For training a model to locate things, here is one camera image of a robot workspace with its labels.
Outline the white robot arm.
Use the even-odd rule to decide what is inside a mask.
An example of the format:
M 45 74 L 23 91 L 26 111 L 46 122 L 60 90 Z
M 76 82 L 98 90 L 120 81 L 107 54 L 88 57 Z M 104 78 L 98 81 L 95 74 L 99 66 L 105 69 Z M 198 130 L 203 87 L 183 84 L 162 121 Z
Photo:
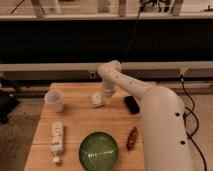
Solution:
M 139 100 L 145 171 L 194 171 L 182 99 L 170 88 L 123 74 L 117 60 L 101 64 L 97 72 L 106 98 L 118 86 Z

